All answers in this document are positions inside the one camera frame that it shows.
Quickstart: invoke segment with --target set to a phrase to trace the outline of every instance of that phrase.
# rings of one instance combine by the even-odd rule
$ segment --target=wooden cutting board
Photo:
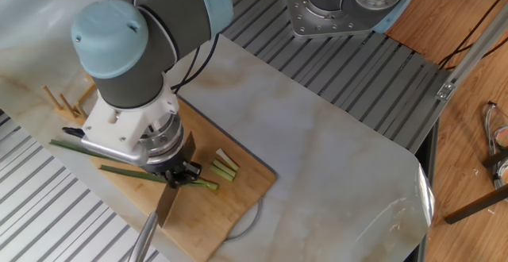
[[[218,183],[219,190],[183,187],[166,220],[163,232],[196,262],[207,261],[247,210],[253,207],[275,182],[275,174],[217,129],[182,100],[179,101],[186,138],[191,131],[196,144],[193,161],[203,166],[201,177]],[[222,148],[240,170],[231,183],[211,172],[215,151]],[[101,164],[140,171],[139,167],[92,158]],[[153,212],[164,184],[100,171],[147,216]]]

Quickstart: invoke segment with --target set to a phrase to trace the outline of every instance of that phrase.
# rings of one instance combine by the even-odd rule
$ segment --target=cut green onion piece
[[[105,165],[101,165],[99,170],[108,171],[119,175],[125,175],[131,178],[146,179],[157,183],[166,183],[166,179],[159,176],[150,175],[143,171],[130,171]]]
[[[237,164],[235,164],[235,162],[233,162],[233,160],[231,160],[228,155],[226,155],[224,153],[224,151],[222,151],[222,149],[218,149],[216,152],[215,152],[218,156],[220,156],[228,165],[230,168],[232,168],[233,170],[235,171],[238,171],[239,167]]]
[[[218,184],[209,182],[209,181],[204,180],[204,179],[197,179],[194,182],[192,182],[191,184],[193,184],[195,186],[201,185],[201,186],[204,186],[204,187],[208,187],[209,189],[214,190],[214,191],[218,190],[218,188],[219,188]]]
[[[218,160],[214,161],[214,166],[220,168],[222,171],[225,171],[226,173],[228,173],[228,175],[231,175],[233,178],[237,176],[237,173],[235,171],[226,167],[223,163],[219,162]]]
[[[222,178],[227,179],[230,182],[232,182],[234,180],[232,175],[228,174],[225,171],[222,171],[220,168],[217,168],[213,165],[210,166],[210,170],[212,172],[216,173],[217,175],[221,176]]]

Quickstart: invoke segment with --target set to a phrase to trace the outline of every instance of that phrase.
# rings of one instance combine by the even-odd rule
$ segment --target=metal grating
[[[122,262],[137,235],[19,125],[0,115],[0,261]],[[167,262],[154,248],[145,261]]]
[[[223,35],[294,81],[416,152],[445,107],[448,71],[381,34],[302,40],[286,0],[233,0]]]

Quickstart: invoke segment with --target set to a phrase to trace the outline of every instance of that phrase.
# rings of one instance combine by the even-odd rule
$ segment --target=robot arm
[[[87,6],[71,28],[79,60],[99,90],[83,126],[83,145],[166,178],[195,171],[182,155],[178,101],[164,75],[232,18],[231,0],[107,0]]]

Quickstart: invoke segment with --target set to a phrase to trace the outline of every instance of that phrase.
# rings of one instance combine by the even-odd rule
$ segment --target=light blue joint cap
[[[411,0],[400,0],[395,8],[381,20],[372,30],[376,33],[386,33],[389,28],[398,20],[400,15],[406,10]]]
[[[136,7],[107,0],[85,7],[71,27],[71,36],[85,70],[95,78],[112,79],[143,56],[148,26]]]
[[[204,0],[210,19],[211,38],[221,32],[233,19],[233,2],[231,0]]]

